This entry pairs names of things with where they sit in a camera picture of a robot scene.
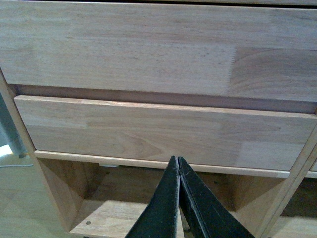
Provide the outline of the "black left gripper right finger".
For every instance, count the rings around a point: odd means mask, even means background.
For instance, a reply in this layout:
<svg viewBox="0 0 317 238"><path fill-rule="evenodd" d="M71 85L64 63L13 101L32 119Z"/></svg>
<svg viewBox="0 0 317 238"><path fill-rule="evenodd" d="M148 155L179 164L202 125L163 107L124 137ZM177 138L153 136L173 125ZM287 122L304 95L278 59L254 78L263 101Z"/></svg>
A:
<svg viewBox="0 0 317 238"><path fill-rule="evenodd" d="M231 215L183 157L178 157L179 204L196 238L252 238Z"/></svg>

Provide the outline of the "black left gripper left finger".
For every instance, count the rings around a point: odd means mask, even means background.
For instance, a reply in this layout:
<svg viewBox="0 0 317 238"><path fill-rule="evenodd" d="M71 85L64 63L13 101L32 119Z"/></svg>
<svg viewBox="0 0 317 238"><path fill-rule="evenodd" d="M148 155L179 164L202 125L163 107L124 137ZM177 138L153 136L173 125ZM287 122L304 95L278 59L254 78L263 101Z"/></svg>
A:
<svg viewBox="0 0 317 238"><path fill-rule="evenodd" d="M175 156L168 162L156 190L127 238L175 238L179 206L180 175Z"/></svg>

